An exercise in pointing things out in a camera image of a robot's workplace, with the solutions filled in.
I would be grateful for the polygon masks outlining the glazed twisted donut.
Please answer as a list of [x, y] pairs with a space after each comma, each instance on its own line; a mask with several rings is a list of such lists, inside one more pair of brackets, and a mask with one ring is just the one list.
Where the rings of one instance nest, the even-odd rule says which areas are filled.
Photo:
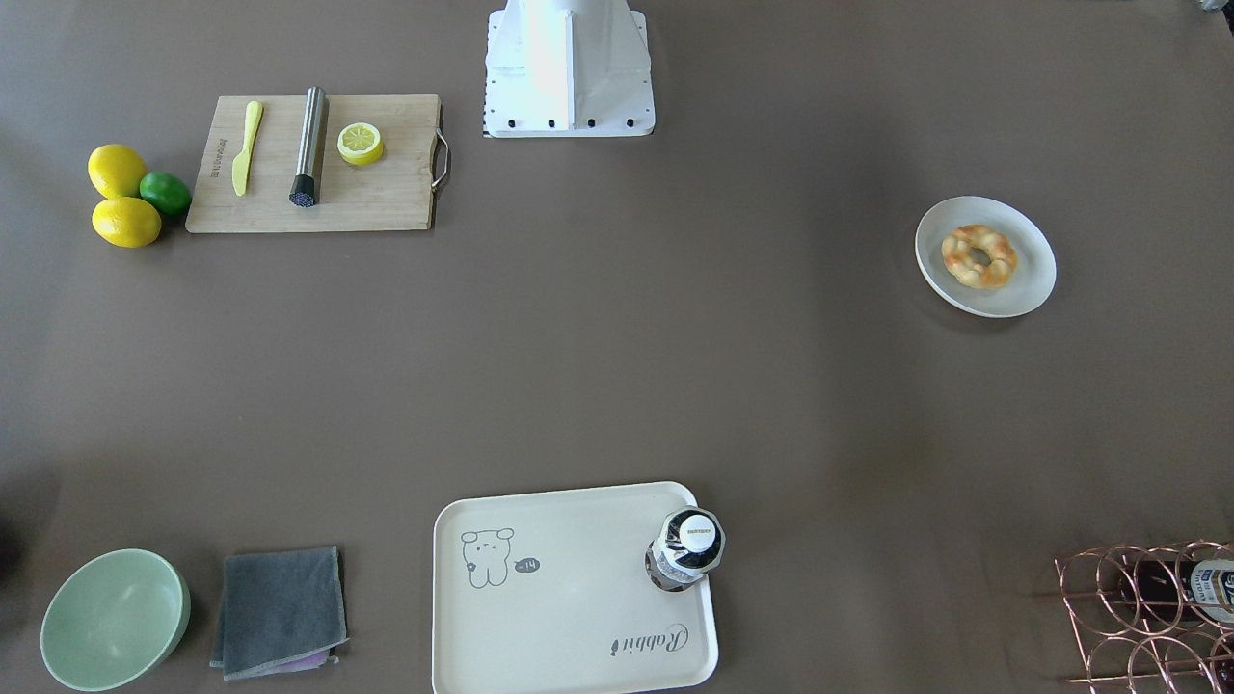
[[987, 225], [953, 228], [940, 252], [951, 277], [976, 289], [1004, 288], [1019, 264], [1018, 253], [1004, 233]]

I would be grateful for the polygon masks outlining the white round plate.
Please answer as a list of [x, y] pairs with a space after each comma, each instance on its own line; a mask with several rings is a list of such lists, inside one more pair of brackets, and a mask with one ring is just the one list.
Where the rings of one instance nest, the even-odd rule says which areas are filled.
[[[953, 228], [970, 224], [995, 228], [1016, 249], [1018, 269], [1004, 286], [969, 288], [945, 268], [944, 238]], [[961, 195], [930, 206], [918, 224], [914, 251], [922, 277], [944, 303], [986, 319], [1014, 319], [1040, 307], [1058, 279], [1053, 246], [1037, 224], [1008, 203], [979, 195]]]

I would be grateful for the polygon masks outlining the dark tea bottle on tray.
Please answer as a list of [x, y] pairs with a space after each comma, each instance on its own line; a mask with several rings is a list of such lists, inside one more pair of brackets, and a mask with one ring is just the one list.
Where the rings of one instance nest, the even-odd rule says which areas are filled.
[[644, 554], [647, 575], [660, 590], [687, 590], [721, 563], [726, 535], [714, 514], [685, 506], [665, 517]]

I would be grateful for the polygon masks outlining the half lemon slice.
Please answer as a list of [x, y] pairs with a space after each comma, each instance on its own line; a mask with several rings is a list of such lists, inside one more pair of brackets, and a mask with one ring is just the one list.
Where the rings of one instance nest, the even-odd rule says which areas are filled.
[[383, 132], [374, 123], [347, 123], [336, 136], [336, 152], [347, 164], [373, 164], [385, 152]]

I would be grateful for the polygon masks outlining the steel cylindrical muddler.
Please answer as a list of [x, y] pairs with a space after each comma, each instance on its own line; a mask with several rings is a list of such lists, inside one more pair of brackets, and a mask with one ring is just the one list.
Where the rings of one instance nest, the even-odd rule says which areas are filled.
[[297, 207], [313, 207], [320, 198], [321, 149], [328, 119], [328, 98], [325, 89], [313, 85], [306, 93], [304, 131], [297, 149], [296, 170], [289, 201]]

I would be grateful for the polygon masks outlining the wooden cutting board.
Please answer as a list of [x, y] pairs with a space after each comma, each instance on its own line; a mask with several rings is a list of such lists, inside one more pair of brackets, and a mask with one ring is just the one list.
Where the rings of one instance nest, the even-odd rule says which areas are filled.
[[[306, 96], [260, 95], [263, 105], [244, 195], [234, 195], [232, 164], [244, 144], [251, 95], [218, 98], [204, 144], [185, 227], [190, 233], [313, 233], [427, 231], [436, 221], [442, 101], [436, 93], [331, 93], [313, 159], [313, 206], [289, 198], [304, 141]], [[383, 158], [352, 165], [336, 149], [348, 123], [374, 123]]]

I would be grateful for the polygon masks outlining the grey folded cloth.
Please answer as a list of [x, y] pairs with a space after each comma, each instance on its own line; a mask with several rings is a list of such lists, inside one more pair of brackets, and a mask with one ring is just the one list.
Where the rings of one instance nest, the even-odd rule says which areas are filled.
[[349, 638], [338, 548], [244, 553], [225, 559], [210, 666], [225, 680], [321, 667]]

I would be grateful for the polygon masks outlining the yellow plastic knife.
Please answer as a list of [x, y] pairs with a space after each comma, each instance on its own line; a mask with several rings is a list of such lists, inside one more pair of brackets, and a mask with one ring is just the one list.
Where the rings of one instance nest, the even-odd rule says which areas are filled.
[[248, 180], [251, 180], [251, 161], [253, 148], [255, 148], [255, 136], [258, 136], [263, 114], [264, 104], [262, 101], [251, 100], [247, 102], [241, 149], [237, 154], [234, 154], [232, 168], [230, 168], [230, 184], [232, 184], [232, 189], [237, 198], [244, 198], [248, 189]]

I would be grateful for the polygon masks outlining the green lime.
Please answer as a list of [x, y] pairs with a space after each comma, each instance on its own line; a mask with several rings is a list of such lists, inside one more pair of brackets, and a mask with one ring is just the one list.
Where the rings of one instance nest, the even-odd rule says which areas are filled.
[[181, 216], [191, 206], [189, 186], [180, 177], [162, 170], [151, 170], [141, 177], [138, 198], [167, 217]]

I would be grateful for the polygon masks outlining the yellow lemon near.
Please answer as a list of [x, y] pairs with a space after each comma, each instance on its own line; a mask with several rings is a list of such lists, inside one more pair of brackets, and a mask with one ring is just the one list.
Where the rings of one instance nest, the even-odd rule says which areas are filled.
[[93, 228], [109, 243], [123, 249], [141, 249], [153, 243], [162, 228], [162, 216], [139, 198], [114, 198], [97, 203]]

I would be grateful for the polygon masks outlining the yellow lemon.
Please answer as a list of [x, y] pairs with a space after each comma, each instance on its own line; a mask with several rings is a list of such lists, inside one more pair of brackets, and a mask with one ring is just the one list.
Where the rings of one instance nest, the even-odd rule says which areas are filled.
[[139, 198], [139, 185], [148, 174], [146, 159], [127, 144], [104, 144], [88, 158], [88, 175], [105, 199]]
[[162, 216], [139, 198], [114, 198], [97, 203], [93, 228], [109, 243], [123, 249], [141, 249], [153, 243], [162, 228]]

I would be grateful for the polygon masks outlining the yellow lemon far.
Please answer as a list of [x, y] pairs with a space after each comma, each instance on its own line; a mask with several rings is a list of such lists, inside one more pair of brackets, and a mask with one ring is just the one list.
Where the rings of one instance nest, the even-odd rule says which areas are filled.
[[139, 185], [148, 174], [146, 159], [127, 144], [104, 144], [88, 158], [88, 175], [105, 199], [139, 198]]

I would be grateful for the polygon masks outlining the mint green bowl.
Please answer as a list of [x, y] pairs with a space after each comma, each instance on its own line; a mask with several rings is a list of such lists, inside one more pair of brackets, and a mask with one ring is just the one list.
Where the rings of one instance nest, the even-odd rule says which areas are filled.
[[106, 692], [167, 659], [190, 614], [188, 585], [172, 562], [151, 550], [111, 550], [57, 590], [39, 629], [39, 653], [62, 685]]

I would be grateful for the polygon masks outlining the tea bottle in rack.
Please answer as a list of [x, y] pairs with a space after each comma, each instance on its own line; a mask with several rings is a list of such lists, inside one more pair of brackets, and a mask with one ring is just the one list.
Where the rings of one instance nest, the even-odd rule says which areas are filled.
[[1118, 583], [1118, 594], [1155, 624], [1233, 624], [1233, 562], [1140, 561]]

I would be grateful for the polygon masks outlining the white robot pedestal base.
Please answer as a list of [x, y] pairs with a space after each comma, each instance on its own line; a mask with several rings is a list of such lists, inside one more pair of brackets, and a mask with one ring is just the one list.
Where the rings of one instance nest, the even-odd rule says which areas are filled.
[[656, 128], [647, 21], [626, 1], [508, 1], [486, 27], [485, 136], [613, 138]]

